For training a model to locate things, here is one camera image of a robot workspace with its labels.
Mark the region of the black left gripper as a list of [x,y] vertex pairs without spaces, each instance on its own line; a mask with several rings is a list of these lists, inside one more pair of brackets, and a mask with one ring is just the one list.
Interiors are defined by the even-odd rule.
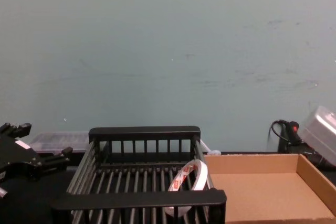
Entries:
[[53,156],[40,157],[29,145],[15,139],[28,136],[31,126],[30,123],[19,126],[5,123],[1,126],[1,181],[15,177],[39,180],[67,169],[72,147]]

